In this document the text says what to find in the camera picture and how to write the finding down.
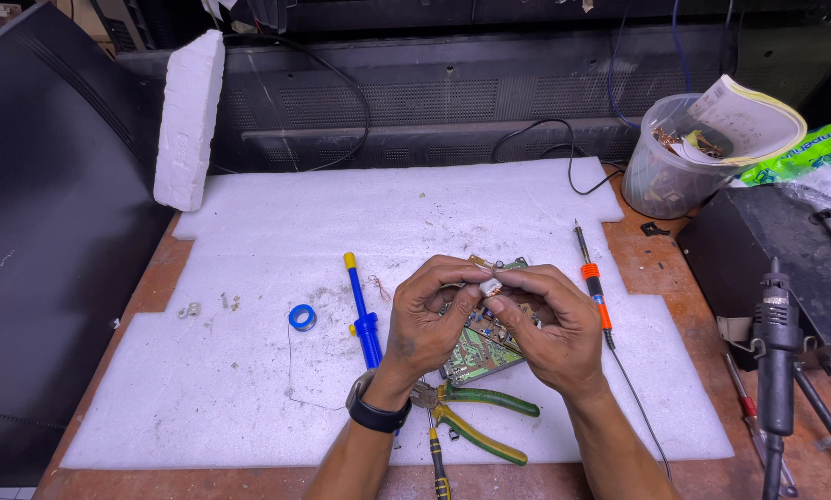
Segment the solder wire spool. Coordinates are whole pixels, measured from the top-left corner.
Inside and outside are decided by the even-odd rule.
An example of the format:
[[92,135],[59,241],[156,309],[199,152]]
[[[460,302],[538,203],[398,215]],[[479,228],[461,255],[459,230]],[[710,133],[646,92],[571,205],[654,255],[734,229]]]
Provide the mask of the solder wire spool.
[[[301,314],[307,314],[304,317],[304,320],[299,322],[297,318]],[[292,311],[289,312],[289,325],[299,332],[306,332],[310,330],[314,324],[317,323],[317,313],[313,311],[313,308],[307,304],[298,304],[296,307],[292,308]]]

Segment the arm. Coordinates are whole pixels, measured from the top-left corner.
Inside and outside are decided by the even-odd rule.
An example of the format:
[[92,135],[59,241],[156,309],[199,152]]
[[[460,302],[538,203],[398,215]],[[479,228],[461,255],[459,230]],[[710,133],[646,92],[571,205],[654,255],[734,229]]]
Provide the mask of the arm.
[[[653,455],[634,433],[600,367],[598,306],[549,265],[502,271],[502,295],[485,305],[518,341],[530,369],[564,398],[598,500],[677,500]],[[529,302],[542,321],[527,321],[518,303]]]
[[[387,353],[363,401],[389,411],[402,408],[419,377],[449,359],[462,324],[480,300],[477,285],[441,287],[446,283],[480,283],[489,278],[489,269],[454,257],[434,256],[401,283],[394,293]],[[447,302],[452,305],[440,316]],[[388,468],[393,438],[393,433],[372,431],[349,420],[303,498],[375,498]]]

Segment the wooden workbench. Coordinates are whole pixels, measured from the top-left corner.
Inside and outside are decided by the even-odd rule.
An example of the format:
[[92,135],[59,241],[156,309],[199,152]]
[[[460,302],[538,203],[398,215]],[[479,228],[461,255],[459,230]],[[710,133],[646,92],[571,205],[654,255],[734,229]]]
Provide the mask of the wooden workbench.
[[[604,231],[625,286],[633,294],[660,294],[666,299],[669,312],[736,453],[733,458],[724,460],[673,462],[675,486],[685,499],[755,500],[762,491],[761,463],[722,358],[724,343],[718,338],[715,320],[696,279],[674,244],[674,234],[687,219],[657,222],[661,228],[673,231],[671,237],[645,237],[639,226],[652,219],[633,211],[623,201],[618,194],[620,183],[620,178],[612,180],[625,218],[621,222],[604,224]],[[298,498],[310,480],[314,472],[312,467],[173,471],[89,471],[58,467],[132,315],[165,311],[194,244],[171,236],[176,223],[177,217],[165,232],[134,291],[121,326],[113,335],[34,500],[291,499]],[[812,372],[809,376],[831,410],[831,377],[822,372]],[[754,398],[755,378],[755,374],[743,374],[746,389]],[[786,459],[801,498],[831,500],[831,449],[818,451],[814,446],[815,441],[827,436],[825,427],[796,388],[795,435],[786,439]],[[580,463],[539,463],[525,467],[512,464],[449,465],[446,469],[456,498],[591,498]],[[389,468],[378,497],[432,498],[433,495],[432,466],[413,465]]]

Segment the clear plastic bucket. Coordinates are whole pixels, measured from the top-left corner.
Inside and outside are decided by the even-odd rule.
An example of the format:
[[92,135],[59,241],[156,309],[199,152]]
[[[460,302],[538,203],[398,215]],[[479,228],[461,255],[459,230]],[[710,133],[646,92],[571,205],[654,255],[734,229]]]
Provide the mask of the clear plastic bucket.
[[692,119],[688,107],[701,94],[677,94],[658,100],[641,121],[641,138],[632,153],[623,178],[623,198],[645,215],[655,219],[676,219],[699,206],[734,175],[751,165],[699,165],[661,146],[651,133],[662,127],[675,137],[702,131],[712,144],[730,146],[718,131]]

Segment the circuit board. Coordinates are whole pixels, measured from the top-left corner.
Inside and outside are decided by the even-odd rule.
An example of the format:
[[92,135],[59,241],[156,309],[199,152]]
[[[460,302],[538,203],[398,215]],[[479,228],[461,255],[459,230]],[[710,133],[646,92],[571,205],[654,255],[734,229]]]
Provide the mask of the circuit board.
[[[471,256],[468,260],[489,269],[527,267],[527,261],[523,257],[509,264],[490,263],[477,256]],[[441,309],[441,314],[447,311],[448,305]],[[535,314],[527,304],[521,304],[521,311],[536,323]],[[449,378],[453,387],[459,387],[469,381],[512,367],[523,360],[517,342],[493,313],[484,307],[483,302],[480,302],[463,326],[452,356],[441,367],[441,376]]]

